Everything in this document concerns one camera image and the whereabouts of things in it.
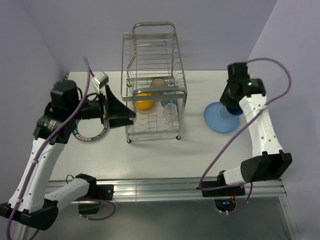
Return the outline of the blue plastic cup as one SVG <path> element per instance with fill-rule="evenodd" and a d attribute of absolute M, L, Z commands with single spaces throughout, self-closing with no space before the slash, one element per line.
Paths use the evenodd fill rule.
<path fill-rule="evenodd" d="M 243 114 L 243 110 L 240 107 L 226 107 L 227 111 L 234 115 L 234 116 L 240 116 Z"/>

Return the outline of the white plate green rim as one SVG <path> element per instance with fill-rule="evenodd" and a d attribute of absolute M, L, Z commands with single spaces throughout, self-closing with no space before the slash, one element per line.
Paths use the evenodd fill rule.
<path fill-rule="evenodd" d="M 109 124 L 101 124 L 99 119 L 77 120 L 73 136 L 82 143 L 95 143 L 109 132 Z"/>

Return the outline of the yellow ribbed bowl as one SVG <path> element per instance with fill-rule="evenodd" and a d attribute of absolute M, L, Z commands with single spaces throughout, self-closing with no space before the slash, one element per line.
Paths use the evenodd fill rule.
<path fill-rule="evenodd" d="M 139 93 L 137 96 L 138 97 L 148 97 L 151 96 L 151 93 Z M 153 100 L 137 100 L 135 102 L 135 106 L 138 110 L 143 110 L 146 111 L 150 109 L 154 105 Z"/>

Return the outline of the light blue plate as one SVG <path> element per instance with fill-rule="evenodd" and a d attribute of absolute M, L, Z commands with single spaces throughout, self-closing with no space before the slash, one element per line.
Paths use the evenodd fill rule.
<path fill-rule="evenodd" d="M 239 115 L 231 114 L 220 102 L 212 102 L 207 105 L 203 117 L 206 125 L 218 133 L 231 133 L 240 125 Z"/>

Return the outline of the blue white mug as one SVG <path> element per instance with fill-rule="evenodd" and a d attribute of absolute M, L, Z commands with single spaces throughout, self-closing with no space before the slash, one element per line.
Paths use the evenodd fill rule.
<path fill-rule="evenodd" d="M 163 96 L 171 96 L 173 94 L 175 94 L 174 91 L 162 93 Z M 164 108 L 167 104 L 176 104 L 176 101 L 176 99 L 161 99 L 160 104 Z"/>

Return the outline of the black bowl floral outside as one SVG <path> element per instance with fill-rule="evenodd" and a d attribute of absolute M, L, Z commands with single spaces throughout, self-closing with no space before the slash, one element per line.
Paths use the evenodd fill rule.
<path fill-rule="evenodd" d="M 167 87 L 168 84 L 167 82 L 162 79 L 162 78 L 155 78 L 151 81 L 150 85 L 151 88 L 156 88 L 156 87 Z"/>

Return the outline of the clear drinking glass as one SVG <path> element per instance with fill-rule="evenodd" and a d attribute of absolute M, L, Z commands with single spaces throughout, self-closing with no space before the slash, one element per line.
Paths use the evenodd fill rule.
<path fill-rule="evenodd" d="M 178 108 L 175 103 L 167 103 L 163 107 L 163 116 L 170 121 L 176 121 L 178 119 Z"/>

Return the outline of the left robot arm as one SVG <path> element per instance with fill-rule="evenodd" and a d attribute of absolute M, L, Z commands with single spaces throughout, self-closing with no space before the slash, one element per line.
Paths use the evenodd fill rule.
<path fill-rule="evenodd" d="M 58 213 L 71 202 L 91 200 L 98 193 L 95 177 L 80 173 L 65 186 L 46 193 L 55 164 L 68 143 L 78 120 L 100 119 L 110 128 L 132 125 L 136 114 L 121 103 L 109 86 L 97 100 L 79 98 L 73 80 L 55 83 L 51 101 L 37 121 L 31 154 L 20 183 L 8 202 L 0 205 L 0 215 L 37 230 L 45 231 Z"/>

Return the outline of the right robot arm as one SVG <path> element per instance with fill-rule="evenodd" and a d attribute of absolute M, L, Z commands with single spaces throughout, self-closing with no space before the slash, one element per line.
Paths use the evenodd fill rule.
<path fill-rule="evenodd" d="M 292 86 L 288 70 L 278 61 L 269 60 L 284 70 L 288 77 L 287 89 L 277 97 L 267 99 L 267 92 L 260 78 L 252 78 L 248 72 L 247 62 L 235 62 L 227 67 L 228 79 L 225 89 L 217 102 L 209 104 L 204 111 L 206 121 L 211 121 L 212 130 L 229 133 L 236 129 L 231 124 L 244 115 L 246 124 L 225 144 L 211 164 L 202 174 L 198 188 L 202 192 L 218 191 L 229 194 L 233 188 L 240 188 L 248 183 L 279 180 L 293 162 L 292 155 L 285 152 L 276 136 L 268 105 L 284 97 Z M 249 131 L 252 156 L 238 167 L 223 170 L 217 176 L 215 185 L 203 184 L 204 178 L 215 165 L 224 151 L 245 130 Z"/>

